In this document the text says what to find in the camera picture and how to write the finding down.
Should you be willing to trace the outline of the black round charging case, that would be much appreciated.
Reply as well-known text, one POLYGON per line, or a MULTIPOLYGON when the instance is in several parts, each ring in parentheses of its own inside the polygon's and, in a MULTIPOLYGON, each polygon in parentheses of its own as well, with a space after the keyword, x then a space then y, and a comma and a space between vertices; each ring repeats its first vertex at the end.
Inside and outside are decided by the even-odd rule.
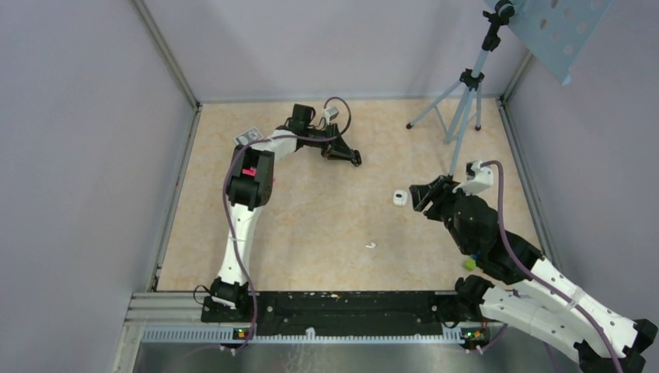
POLYGON ((361 153, 357 150, 354 151, 354 156, 351 159, 351 164, 355 167, 359 167, 362 164, 361 153))

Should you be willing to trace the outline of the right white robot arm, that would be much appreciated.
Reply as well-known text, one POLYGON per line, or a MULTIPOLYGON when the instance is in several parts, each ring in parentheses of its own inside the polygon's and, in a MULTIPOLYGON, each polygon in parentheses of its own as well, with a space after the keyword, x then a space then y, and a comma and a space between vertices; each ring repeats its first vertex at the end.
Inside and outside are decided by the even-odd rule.
POLYGON ((442 222, 459 251, 476 256, 486 274, 457 281, 455 308, 463 319, 503 322, 560 351, 582 372, 644 369, 642 353, 658 332, 654 323, 628 319, 591 297, 528 241, 502 231, 485 200, 457 186, 439 176, 409 192, 413 209, 442 222))

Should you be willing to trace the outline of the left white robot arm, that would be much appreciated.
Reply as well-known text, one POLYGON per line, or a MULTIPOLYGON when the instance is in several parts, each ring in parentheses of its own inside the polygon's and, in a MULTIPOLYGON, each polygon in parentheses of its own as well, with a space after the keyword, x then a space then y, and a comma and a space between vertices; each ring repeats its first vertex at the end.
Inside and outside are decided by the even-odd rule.
POLYGON ((343 139, 352 120, 340 128, 335 123, 339 113, 335 106, 325 103, 318 125, 313 125, 316 110, 295 104, 291 116, 270 136, 234 148, 222 187, 228 222, 225 255, 209 292, 227 319, 239 321, 249 311, 249 254, 258 219, 274 190, 275 164, 309 146, 318 148, 325 159, 361 165, 360 152, 343 139))

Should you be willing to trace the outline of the white charging case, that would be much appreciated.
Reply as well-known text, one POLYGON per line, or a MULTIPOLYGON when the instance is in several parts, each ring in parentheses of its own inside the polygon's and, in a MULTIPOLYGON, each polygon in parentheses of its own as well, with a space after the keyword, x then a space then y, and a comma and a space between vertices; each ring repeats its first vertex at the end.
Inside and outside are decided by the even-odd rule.
POLYGON ((397 207, 404 207, 409 200, 409 193, 406 190, 396 190, 392 195, 392 203, 397 207))

